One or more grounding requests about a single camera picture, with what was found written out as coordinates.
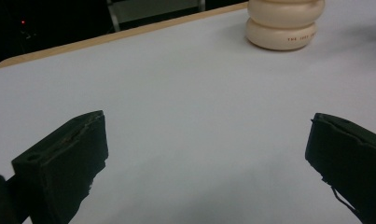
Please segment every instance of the tabletop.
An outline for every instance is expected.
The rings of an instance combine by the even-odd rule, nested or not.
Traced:
[[[289,52],[250,44],[247,19],[0,68],[0,174],[102,109],[109,158],[71,223],[359,223],[304,152],[316,112],[376,133],[376,0],[327,1],[316,37]]]

